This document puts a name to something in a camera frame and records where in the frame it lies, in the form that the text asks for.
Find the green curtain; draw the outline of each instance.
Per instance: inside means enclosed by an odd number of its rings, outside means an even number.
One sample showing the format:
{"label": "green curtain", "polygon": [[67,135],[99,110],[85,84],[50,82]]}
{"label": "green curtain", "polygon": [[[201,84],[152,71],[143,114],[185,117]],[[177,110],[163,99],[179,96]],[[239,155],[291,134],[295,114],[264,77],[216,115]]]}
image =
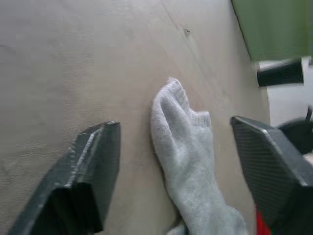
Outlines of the green curtain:
{"label": "green curtain", "polygon": [[284,60],[313,55],[312,2],[232,0],[251,60]]}

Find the gray sock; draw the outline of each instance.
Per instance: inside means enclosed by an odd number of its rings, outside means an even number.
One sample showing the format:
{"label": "gray sock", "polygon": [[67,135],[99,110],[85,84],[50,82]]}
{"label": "gray sock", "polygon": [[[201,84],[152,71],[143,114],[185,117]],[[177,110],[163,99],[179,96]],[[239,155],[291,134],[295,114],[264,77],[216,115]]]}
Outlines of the gray sock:
{"label": "gray sock", "polygon": [[181,220],[179,224],[176,227],[172,228],[170,231],[168,231],[166,235],[188,235],[188,232],[189,231],[186,227],[185,222]]}
{"label": "gray sock", "polygon": [[171,78],[152,106],[151,133],[167,191],[190,234],[242,235],[245,222],[228,206],[215,180],[210,114],[194,112]]}

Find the red object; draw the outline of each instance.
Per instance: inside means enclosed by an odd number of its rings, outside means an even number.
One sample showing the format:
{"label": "red object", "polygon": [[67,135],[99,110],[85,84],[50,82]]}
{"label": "red object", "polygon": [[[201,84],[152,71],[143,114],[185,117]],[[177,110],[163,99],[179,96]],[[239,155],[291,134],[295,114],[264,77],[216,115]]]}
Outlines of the red object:
{"label": "red object", "polygon": [[261,212],[256,211],[256,234],[257,235],[271,235],[271,232],[262,219]]}

